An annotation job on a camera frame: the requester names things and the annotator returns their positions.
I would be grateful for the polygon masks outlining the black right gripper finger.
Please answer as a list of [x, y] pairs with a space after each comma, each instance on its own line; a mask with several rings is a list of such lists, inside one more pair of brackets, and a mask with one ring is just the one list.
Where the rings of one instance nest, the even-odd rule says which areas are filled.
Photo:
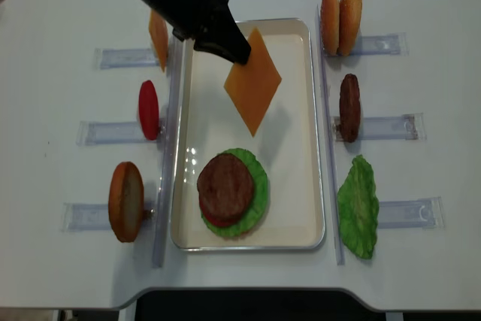
[[236, 59], [231, 50], [232, 38], [197, 38], [194, 42], [194, 50], [204, 53], [211, 53], [230, 62]]

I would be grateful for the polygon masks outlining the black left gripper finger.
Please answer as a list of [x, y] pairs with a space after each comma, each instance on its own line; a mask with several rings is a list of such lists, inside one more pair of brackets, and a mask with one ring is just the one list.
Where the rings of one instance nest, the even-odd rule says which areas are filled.
[[231, 50], [236, 59], [233, 63], [241, 65], [247, 64], [251, 53], [251, 46], [229, 12], [220, 12], [213, 15], [210, 37], [232, 38]]

